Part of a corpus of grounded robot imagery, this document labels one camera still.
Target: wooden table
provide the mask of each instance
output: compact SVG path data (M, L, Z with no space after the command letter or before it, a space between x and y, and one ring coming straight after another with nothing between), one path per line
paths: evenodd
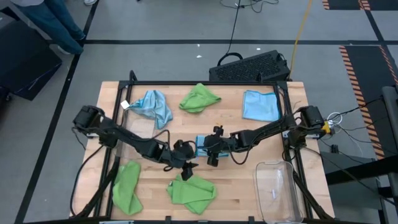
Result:
M102 108L107 117L112 117L116 99L118 82L103 82L98 97L97 106ZM216 95L222 98L221 102L207 107L200 114L190 114L178 108L184 96L193 86L150 86L134 85L132 88L131 101L136 101L145 95L147 90L160 90L167 99L167 104L172 110L173 120L167 125L171 132L171 144L178 139L184 141L195 140L197 135L212 134L213 126L222 124L224 136L229 132L243 129L256 129L265 125L264 122L242 119L243 93L246 90L257 90L261 93L273 92L270 86L208 86ZM304 85L301 82L288 83L290 102L293 110L300 106L308 105ZM127 125L134 121L129 113ZM309 148L318 151L316 140L307 140ZM99 146L98 139L89 139L84 160L90 156ZM281 161L282 138L280 134L263 140L249 155L244 165L236 165L230 157L222 158L218 167L206 164L206 158L201 157L196 162L199 166L194 168L194 174L213 182L216 185L218 196L209 205L202 215L196 215L188 211L184 205L171 204L166 187L175 176L181 173L180 169L164 172L165 164L156 164L146 159L138 159L141 163L141 174L135 193L137 194L144 209L141 213L133 216L123 214L116 206L113 206L112 219L128 220L164 220L170 215L173 220L239 220L247 221L248 216L254 216L256 220L262 220L257 212L256 195L254 191L253 173L259 162ZM95 157L87 162L80 174L76 188L73 207L76 212L82 210L86 203L97 190L101 169L103 167L105 150L100 151ZM238 161L243 160L245 153L235 154ZM323 171L322 160L318 154L308 150L301 150L303 167L307 179L309 191L325 211L334 217L333 207L330 200L329 190ZM121 164L128 162L122 158ZM104 193L101 214L105 214L106 202L109 190ZM302 194L297 188L300 210L305 214Z

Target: gray floor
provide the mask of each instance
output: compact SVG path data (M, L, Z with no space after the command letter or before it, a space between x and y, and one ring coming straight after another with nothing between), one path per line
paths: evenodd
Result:
M224 0L225 4L234 2ZM90 8L81 0L66 3L76 23L83 28ZM0 0L0 7L5 5L9 5L8 0ZM280 1L276 6L264 5L261 14L253 13L250 8L243 9L239 12L235 39L295 39L305 8L306 3L302 1ZM133 0L101 0L88 39L229 39L234 13L233 9L210 0L143 0L140 4ZM372 13L384 38L398 40L391 22L396 21L398 12ZM376 36L364 11L326 11L320 1L314 1L302 40L376 40ZM84 49L25 222L68 217L73 180L83 158L83 149L70 131L72 119L82 105L96 104L102 81L125 80L131 69L139 80L207 80L208 69L216 65L228 45L88 44ZM274 49L291 61L293 45L233 45L231 51L248 57ZM398 60L398 46L389 46L389 50ZM0 173L3 180L0 183L1 223L14 222L41 150L73 58L60 57L62 67L40 95L32 102L14 97L0 120L0 168L7 171ZM317 105L324 116L357 106L337 45L299 45L295 61L292 78L304 82L310 104ZM345 128L364 126L360 112L345 116L342 125ZM352 134L369 140L366 130L359 129ZM343 133L327 142L337 142L340 150L349 155L375 157L369 144L359 142L361 152ZM328 150L323 144L320 148ZM340 205L334 208L342 220L378 222L374 210Z

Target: green cloth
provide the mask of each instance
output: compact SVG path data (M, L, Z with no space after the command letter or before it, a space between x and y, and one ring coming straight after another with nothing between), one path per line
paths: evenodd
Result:
M127 215L133 215L142 210L142 205L134 193L140 171L141 165L133 161L120 166L112 189L113 203Z
M197 176L183 181L181 175L178 175L167 187L167 192L173 204L184 204L192 213L198 215L201 215L217 196L214 184Z
M208 105L217 103L220 100L220 97L214 95L203 84L198 83L181 101L180 109L186 110L189 113L199 113L202 112Z

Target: jeans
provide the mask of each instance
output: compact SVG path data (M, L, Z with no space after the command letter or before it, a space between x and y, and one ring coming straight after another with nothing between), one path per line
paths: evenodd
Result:
M44 0L37 6L17 7L63 50L71 54L83 52L76 40L83 39L85 34L73 21L64 0Z

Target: person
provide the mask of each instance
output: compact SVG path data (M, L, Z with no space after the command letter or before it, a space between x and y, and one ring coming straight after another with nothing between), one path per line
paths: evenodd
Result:
M38 28L48 34L64 54L81 54L77 40L86 35L75 24L64 0L11 0Z
M98 0L85 0L84 3L86 6L90 6L94 3L96 3Z

